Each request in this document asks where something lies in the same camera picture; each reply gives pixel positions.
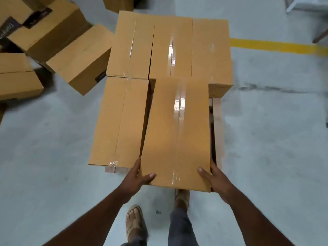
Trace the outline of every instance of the person's left arm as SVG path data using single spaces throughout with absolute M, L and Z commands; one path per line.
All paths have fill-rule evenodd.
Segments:
M 139 168 L 140 158 L 112 193 L 44 246 L 103 245 L 122 205 L 156 177 L 156 174 L 138 177 Z

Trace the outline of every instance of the hand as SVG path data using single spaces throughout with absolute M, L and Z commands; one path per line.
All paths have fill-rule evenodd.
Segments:
M 143 185 L 149 184 L 155 177 L 156 174 L 149 174 L 146 176 L 138 176 L 139 168 L 141 165 L 139 157 L 131 170 L 123 179 L 122 183 L 118 186 L 117 189 L 124 195 L 124 203 L 129 202 L 133 195 L 135 195 Z
M 207 179 L 210 184 L 211 188 L 214 192 L 218 193 L 220 197 L 223 199 L 224 202 L 227 204 L 227 196 L 230 191 L 235 187 L 227 176 L 211 161 L 211 173 L 208 173 L 202 167 L 198 168 L 198 173 Z

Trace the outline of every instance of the yellow stripe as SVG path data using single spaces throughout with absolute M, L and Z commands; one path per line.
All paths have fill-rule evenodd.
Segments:
M 284 42 L 274 41 L 257 41 L 257 40 L 245 40 L 230 38 L 231 47 L 285 52 L 285 53 L 297 53 L 297 54 L 315 54 L 318 56 L 328 57 L 328 47 L 319 45 L 302 45 Z

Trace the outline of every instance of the pant leg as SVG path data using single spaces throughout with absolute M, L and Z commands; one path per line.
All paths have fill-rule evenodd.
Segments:
M 136 237 L 132 242 L 126 242 L 122 246 L 147 246 L 147 239 Z
M 175 208 L 170 219 L 169 246 L 198 246 L 191 222 L 183 209 Z

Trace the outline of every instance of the jeans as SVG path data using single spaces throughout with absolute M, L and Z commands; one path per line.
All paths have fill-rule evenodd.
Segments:
M 193 227 L 186 212 L 175 208 L 170 214 L 168 246 L 198 246 Z M 137 237 L 122 246 L 146 246 L 147 238 Z

